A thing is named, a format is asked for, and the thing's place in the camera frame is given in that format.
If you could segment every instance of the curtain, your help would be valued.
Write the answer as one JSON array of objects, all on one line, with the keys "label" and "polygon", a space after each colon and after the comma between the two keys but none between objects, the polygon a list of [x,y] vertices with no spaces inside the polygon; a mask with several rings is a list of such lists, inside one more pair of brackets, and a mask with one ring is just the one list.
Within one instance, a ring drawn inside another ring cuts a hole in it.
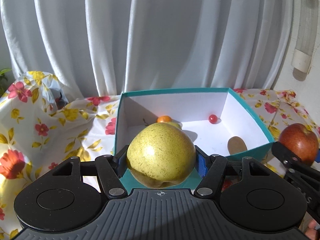
[{"label": "curtain", "polygon": [[293,0],[0,0],[15,78],[54,73],[69,98],[271,87]]}]

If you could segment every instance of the tablecloth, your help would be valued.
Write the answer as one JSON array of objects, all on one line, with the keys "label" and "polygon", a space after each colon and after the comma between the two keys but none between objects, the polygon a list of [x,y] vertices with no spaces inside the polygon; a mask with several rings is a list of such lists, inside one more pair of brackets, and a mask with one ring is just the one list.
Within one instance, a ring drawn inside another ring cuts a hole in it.
[{"label": "tablecloth", "polygon": [[[235,89],[268,127],[275,139],[289,124],[320,128],[293,91]],[[114,154],[120,96],[77,99],[71,103],[54,74],[31,71],[18,78],[0,99],[0,240],[14,237],[21,227],[13,211],[15,196],[39,176],[71,156],[82,161]],[[58,109],[61,102],[66,106]],[[284,174],[268,154],[264,162]],[[95,178],[84,178],[97,187]]]}]

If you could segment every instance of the red printed flower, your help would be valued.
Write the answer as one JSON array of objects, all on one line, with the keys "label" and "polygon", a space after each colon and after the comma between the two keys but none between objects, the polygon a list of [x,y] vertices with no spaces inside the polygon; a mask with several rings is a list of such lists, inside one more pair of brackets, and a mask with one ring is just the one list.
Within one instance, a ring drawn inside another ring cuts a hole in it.
[{"label": "red printed flower", "polygon": [[243,91],[246,89],[241,89],[241,88],[234,88],[233,91],[237,93],[243,93]]},{"label": "red printed flower", "polygon": [[52,169],[54,169],[54,168],[57,167],[57,166],[58,166],[57,163],[51,163],[51,166],[49,166],[48,168],[49,168],[49,170],[52,170]]},{"label": "red printed flower", "polygon": [[277,111],[277,108],[269,103],[264,104],[264,108],[267,110],[268,113],[273,114],[275,111]]},{"label": "red printed flower", "polygon": [[101,101],[108,102],[110,97],[94,97],[94,98],[87,98],[89,101],[92,101],[94,106],[98,106]]},{"label": "red printed flower", "polygon": [[10,94],[8,95],[8,98],[15,98],[18,96],[18,98],[26,103],[28,101],[28,97],[32,96],[32,93],[29,89],[24,89],[24,84],[20,81],[18,81],[16,84],[12,84],[8,91]]},{"label": "red printed flower", "polygon": [[0,220],[4,220],[4,216],[3,210],[0,208]]},{"label": "red printed flower", "polygon": [[0,159],[0,174],[6,179],[16,179],[22,172],[25,162],[21,152],[8,150]]},{"label": "red printed flower", "polygon": [[47,136],[49,131],[49,128],[44,124],[36,124],[35,125],[36,131],[38,132],[38,135]]},{"label": "red printed flower", "polygon": [[108,134],[115,134],[116,132],[116,118],[112,118],[111,122],[108,123],[108,125],[106,126],[106,135]]}]

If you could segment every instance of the apple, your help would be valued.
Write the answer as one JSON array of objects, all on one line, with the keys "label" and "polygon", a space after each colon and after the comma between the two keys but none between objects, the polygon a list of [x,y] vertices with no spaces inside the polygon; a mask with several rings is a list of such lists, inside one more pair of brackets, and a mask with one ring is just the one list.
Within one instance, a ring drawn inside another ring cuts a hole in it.
[{"label": "apple", "polygon": [[143,129],[127,150],[131,174],[149,188],[180,184],[195,163],[196,149],[192,140],[181,129],[165,122]]},{"label": "apple", "polygon": [[309,166],[313,164],[318,154],[317,136],[301,123],[294,123],[286,127],[279,136],[279,142]]}]

